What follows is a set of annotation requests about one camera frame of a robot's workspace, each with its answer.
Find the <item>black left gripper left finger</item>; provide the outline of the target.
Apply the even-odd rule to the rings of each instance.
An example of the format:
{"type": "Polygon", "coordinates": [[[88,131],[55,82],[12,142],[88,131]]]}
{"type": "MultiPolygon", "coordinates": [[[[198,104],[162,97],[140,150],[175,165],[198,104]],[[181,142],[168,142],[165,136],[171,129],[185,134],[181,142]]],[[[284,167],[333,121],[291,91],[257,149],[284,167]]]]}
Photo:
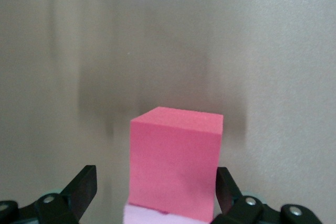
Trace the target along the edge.
{"type": "Polygon", "coordinates": [[[13,200],[0,201],[0,224],[79,224],[96,193],[96,166],[86,165],[60,193],[23,208],[13,200]]]}

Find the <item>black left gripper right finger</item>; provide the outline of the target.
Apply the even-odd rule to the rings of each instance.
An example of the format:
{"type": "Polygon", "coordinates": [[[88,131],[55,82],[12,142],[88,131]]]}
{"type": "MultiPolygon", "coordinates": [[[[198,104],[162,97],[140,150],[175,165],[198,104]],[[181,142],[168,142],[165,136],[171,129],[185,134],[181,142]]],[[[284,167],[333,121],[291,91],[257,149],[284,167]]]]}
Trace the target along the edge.
{"type": "Polygon", "coordinates": [[[304,206],[286,204],[276,211],[254,196],[243,195],[226,167],[217,169],[215,189],[222,212],[211,224],[322,224],[304,206]]]}

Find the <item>red foam block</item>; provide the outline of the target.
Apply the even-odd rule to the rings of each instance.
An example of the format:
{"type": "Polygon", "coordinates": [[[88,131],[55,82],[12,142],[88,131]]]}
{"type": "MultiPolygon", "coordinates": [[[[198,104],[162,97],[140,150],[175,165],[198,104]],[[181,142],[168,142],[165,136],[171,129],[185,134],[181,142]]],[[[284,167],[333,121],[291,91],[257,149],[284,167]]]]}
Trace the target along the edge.
{"type": "Polygon", "coordinates": [[[224,117],[157,107],[130,122],[132,205],[210,222],[224,117]]]}

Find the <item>pink foam block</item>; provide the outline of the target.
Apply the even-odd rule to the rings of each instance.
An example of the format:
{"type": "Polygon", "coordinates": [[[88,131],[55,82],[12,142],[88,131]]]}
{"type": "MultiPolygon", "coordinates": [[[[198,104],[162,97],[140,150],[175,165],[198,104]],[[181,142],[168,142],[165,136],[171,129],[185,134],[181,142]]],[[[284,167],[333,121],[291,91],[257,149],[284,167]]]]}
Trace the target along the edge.
{"type": "Polygon", "coordinates": [[[123,210],[123,224],[209,224],[201,220],[147,209],[126,203],[123,210]]]}

